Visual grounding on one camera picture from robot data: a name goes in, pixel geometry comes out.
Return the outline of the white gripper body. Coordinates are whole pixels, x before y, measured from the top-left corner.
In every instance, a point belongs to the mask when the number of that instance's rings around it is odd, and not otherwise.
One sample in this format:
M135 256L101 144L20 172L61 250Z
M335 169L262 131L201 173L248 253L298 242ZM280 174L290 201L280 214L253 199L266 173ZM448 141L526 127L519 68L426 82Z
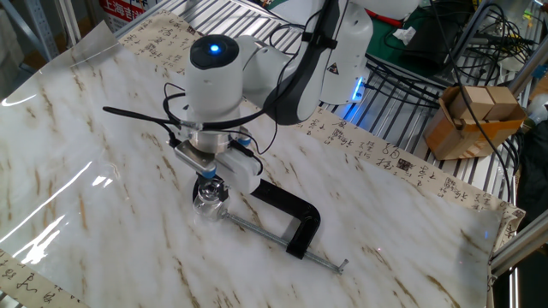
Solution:
M228 149L215 156L217 175L235 190L249 194L260 183L260 163L244 153Z

